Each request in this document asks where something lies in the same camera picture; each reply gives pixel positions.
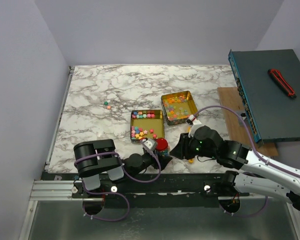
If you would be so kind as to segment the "red jar lid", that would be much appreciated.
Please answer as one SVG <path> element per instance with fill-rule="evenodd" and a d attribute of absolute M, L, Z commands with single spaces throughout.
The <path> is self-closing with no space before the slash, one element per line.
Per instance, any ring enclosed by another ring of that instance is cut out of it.
<path fill-rule="evenodd" d="M 155 149 L 159 152 L 165 151 L 169 146 L 169 144 L 165 138 L 158 138 L 155 141 L 157 143 Z"/>

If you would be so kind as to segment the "yellow plastic scoop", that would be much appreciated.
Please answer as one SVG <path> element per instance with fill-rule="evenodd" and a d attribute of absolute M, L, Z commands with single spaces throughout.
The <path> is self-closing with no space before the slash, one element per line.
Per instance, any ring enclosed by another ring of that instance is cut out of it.
<path fill-rule="evenodd" d="M 189 133 L 190 130 L 191 130 L 191 127 L 189 126 L 189 127 L 187 128 L 187 132 Z M 189 164 L 193 164 L 194 161 L 195 161 L 195 159 L 194 159 L 194 158 L 191 158 L 191 159 L 188 160 L 188 163 L 189 163 Z"/>

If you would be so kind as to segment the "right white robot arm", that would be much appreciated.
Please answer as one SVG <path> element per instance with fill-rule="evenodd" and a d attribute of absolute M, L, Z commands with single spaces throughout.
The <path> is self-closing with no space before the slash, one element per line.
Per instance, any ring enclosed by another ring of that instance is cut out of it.
<path fill-rule="evenodd" d="M 262 156 L 237 141 L 224 140 L 208 126 L 193 126 L 189 133 L 180 134 L 170 155 L 180 160 L 213 158 L 228 168 L 220 183 L 226 196 L 256 193 L 282 199 L 300 211 L 300 169 Z"/>

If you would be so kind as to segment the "tin of gummy candies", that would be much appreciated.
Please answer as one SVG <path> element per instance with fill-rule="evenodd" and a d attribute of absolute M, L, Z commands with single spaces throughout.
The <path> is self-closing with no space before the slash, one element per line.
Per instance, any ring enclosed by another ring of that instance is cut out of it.
<path fill-rule="evenodd" d="M 183 124 L 198 109 L 190 91 L 164 94 L 160 98 L 162 111 L 168 126 Z"/>

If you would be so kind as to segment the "tin of paper stars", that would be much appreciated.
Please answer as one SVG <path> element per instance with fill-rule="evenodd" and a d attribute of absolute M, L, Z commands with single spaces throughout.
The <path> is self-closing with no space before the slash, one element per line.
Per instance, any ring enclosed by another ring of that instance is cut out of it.
<path fill-rule="evenodd" d="M 142 138 L 165 137 L 164 115 L 160 109 L 140 109 L 130 112 L 130 141 L 138 144 Z"/>

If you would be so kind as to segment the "clear glass jar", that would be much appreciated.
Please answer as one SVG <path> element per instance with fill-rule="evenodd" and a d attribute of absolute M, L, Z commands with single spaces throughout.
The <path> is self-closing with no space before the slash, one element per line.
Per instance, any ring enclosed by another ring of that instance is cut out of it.
<path fill-rule="evenodd" d="M 159 150 L 157 150 L 157 153 L 159 156 L 169 157 L 170 156 L 170 148 L 167 147 L 165 149 L 159 149 Z"/>

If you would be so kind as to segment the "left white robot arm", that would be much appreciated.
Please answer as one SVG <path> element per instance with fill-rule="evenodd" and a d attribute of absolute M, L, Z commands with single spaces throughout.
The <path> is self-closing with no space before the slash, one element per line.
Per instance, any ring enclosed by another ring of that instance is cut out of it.
<path fill-rule="evenodd" d="M 139 140 L 143 154 L 131 154 L 126 159 L 121 159 L 115 152 L 112 139 L 86 141 L 73 147 L 78 176 L 83 180 L 83 191 L 91 198 L 97 197 L 101 191 L 99 175 L 106 172 L 110 181 L 116 183 L 123 179 L 131 179 L 137 183 L 148 184 L 156 181 L 162 170 L 166 168 L 172 157 L 167 153 L 157 150 L 158 142 L 151 138 Z M 143 170 L 152 166 L 158 170 L 157 176 L 150 180 L 135 178 Z"/>

